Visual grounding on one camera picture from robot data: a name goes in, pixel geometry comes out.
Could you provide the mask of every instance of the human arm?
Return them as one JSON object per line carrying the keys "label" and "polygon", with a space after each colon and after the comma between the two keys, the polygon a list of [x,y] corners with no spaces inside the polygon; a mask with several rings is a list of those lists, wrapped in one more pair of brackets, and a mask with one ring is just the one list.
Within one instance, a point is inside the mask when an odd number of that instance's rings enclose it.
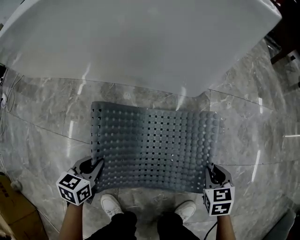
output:
{"label": "human arm", "polygon": [[217,217],[216,240],[235,240],[233,225],[229,215]]}
{"label": "human arm", "polygon": [[83,204],[68,206],[59,240],[83,240]]}

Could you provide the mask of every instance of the white sneaker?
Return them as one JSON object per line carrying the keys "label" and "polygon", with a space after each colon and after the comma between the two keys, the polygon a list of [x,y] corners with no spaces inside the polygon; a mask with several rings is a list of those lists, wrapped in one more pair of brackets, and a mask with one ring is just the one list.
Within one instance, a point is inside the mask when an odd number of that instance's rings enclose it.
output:
{"label": "white sneaker", "polygon": [[182,203],[176,210],[182,221],[185,223],[196,211],[196,204],[193,201],[186,201]]}
{"label": "white sneaker", "polygon": [[117,199],[115,199],[114,196],[110,194],[102,195],[101,205],[104,212],[108,215],[110,219],[112,219],[112,217],[118,213],[123,213]]}

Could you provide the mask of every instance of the white cube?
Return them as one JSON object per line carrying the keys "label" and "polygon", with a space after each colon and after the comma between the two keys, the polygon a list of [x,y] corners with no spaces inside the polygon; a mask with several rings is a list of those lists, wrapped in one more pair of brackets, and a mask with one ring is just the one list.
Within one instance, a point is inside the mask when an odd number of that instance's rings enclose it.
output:
{"label": "white cube", "polygon": [[92,196],[90,181],[67,172],[61,174],[56,186],[63,199],[77,206]]}
{"label": "white cube", "polygon": [[204,204],[209,216],[228,215],[233,208],[235,187],[204,189]]}

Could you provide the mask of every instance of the gray mesh mat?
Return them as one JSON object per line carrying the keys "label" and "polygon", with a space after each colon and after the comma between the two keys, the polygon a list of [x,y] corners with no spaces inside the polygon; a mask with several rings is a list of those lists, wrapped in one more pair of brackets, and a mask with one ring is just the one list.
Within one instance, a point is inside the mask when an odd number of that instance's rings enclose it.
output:
{"label": "gray mesh mat", "polygon": [[202,193],[220,117],[93,102],[92,157],[104,158],[97,192],[117,187]]}

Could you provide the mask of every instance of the black cable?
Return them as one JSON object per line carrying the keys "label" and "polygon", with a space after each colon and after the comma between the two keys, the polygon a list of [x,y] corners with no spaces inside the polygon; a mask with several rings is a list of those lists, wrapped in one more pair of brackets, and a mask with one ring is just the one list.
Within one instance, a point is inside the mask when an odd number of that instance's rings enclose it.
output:
{"label": "black cable", "polygon": [[211,230],[217,225],[217,223],[218,223],[218,222],[216,222],[216,223],[211,227],[211,229],[207,232],[207,234],[205,235],[204,240],[206,240],[208,234],[209,234],[209,233],[211,232]]}

